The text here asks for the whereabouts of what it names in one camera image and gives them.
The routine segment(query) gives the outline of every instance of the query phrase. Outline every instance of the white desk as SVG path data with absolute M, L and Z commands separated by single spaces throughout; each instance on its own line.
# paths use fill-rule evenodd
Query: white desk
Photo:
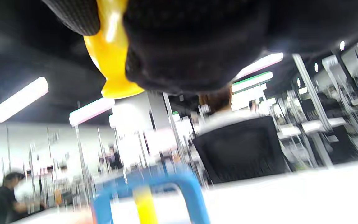
M 358 163 L 215 185 L 204 190 L 211 223 L 358 223 Z M 161 224 L 190 223 L 183 198 L 155 197 Z M 112 206 L 115 224 L 139 223 L 133 200 Z M 91 212 L 55 209 L 18 224 L 91 224 Z
M 343 118 L 328 119 L 331 127 L 335 128 L 338 126 L 346 125 L 346 121 Z M 293 136 L 298 136 L 301 134 L 298 127 L 290 125 L 280 125 L 280 132 L 277 133 L 277 136 L 280 140 L 286 139 Z M 323 123 L 320 120 L 312 120 L 302 123 L 302 128 L 306 134 L 311 134 L 315 132 L 325 132 Z

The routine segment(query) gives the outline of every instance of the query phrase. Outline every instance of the man in black shirt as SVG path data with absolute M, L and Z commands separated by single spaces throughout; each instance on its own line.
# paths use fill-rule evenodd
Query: man in black shirt
M 5 176 L 0 187 L 0 224 L 11 223 L 27 215 L 27 205 L 16 200 L 14 191 L 23 178 L 24 175 L 19 172 Z

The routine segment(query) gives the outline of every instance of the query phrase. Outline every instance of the brown hair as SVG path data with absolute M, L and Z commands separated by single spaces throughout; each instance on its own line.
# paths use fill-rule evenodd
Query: brown hair
M 232 86 L 226 86 L 218 91 L 200 94 L 200 105 L 208 105 L 211 109 L 211 114 L 221 110 L 226 106 L 232 105 Z

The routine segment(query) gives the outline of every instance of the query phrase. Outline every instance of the yellow handle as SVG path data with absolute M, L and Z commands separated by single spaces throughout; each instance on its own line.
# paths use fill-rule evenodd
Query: yellow handle
M 85 36 L 84 41 L 94 64 L 106 77 L 102 95 L 120 99 L 143 92 L 136 83 L 125 77 L 125 61 L 128 39 L 122 25 L 122 15 L 128 0 L 97 0 L 100 31 Z
M 134 190 L 133 197 L 138 207 L 140 224 L 158 224 L 150 187 Z

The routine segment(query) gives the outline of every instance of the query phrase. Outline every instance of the office chair backrest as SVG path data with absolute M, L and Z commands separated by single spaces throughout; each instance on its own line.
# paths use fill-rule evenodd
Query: office chair backrest
M 284 173 L 287 169 L 270 116 L 241 121 L 193 139 L 213 183 Z

